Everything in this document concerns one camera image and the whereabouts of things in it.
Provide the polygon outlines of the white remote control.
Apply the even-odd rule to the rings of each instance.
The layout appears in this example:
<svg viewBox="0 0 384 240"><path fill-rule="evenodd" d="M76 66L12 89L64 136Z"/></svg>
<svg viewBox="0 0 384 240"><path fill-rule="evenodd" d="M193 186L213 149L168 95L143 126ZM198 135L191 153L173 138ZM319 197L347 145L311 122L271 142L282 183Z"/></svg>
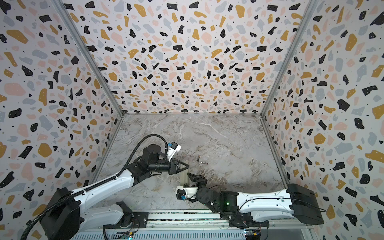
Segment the white remote control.
<svg viewBox="0 0 384 240"><path fill-rule="evenodd" d="M188 173L186 173L186 172L180 173L180 185L182 187L188 187L190 185Z"/></svg>

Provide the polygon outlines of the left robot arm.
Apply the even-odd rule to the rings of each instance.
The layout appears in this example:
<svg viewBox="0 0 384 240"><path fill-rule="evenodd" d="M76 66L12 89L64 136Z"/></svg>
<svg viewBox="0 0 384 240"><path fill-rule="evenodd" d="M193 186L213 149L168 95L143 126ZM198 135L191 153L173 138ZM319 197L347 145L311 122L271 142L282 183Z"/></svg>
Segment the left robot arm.
<svg viewBox="0 0 384 240"><path fill-rule="evenodd" d="M129 225L133 213L122 202L94 210L91 207L112 194L153 177L156 173L175 175L187 170L189 165L173 159L181 148L175 142L169 143L168 151L164 154L160 146L149 145L144 148L139 158L124 167L120 175L112 175L73 191L67 188L57 190L47 205L47 212L39 220L48 239L69 240L87 229L119 223Z"/></svg>

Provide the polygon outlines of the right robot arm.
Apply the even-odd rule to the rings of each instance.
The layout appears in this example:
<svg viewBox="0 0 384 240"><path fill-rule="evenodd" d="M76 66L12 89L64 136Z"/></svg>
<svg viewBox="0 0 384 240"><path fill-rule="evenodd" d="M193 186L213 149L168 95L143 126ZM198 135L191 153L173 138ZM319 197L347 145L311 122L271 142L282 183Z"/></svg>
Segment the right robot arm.
<svg viewBox="0 0 384 240"><path fill-rule="evenodd" d="M297 184L271 193L218 192L207 187L207 179L188 174L194 183L177 187L177 199L199 202L229 220L231 227L246 229L269 220L298 219L306 225L322 225L324 209L319 207L315 193Z"/></svg>

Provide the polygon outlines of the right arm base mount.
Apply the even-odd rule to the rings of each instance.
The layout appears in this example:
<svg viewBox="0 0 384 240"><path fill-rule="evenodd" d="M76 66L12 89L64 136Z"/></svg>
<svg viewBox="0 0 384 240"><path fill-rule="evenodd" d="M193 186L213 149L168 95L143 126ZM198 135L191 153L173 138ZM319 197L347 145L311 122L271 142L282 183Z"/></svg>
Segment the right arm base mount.
<svg viewBox="0 0 384 240"><path fill-rule="evenodd" d="M234 214L233 216L229 216L229 226L233 228L239 229L247 229L247 228L260 228L260 227L269 227L270 223L268 220L259 223L253 220L251 213L247 214Z"/></svg>

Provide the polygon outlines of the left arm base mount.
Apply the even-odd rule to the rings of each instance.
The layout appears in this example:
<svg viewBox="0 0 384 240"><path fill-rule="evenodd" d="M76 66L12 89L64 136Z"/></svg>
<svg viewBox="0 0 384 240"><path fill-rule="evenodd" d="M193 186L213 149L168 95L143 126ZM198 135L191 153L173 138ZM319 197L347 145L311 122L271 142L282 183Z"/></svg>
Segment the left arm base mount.
<svg viewBox="0 0 384 240"><path fill-rule="evenodd" d="M149 212L133 212L124 214L122 219L114 225L106 225L106 229L117 229L120 231L145 229L149 219Z"/></svg>

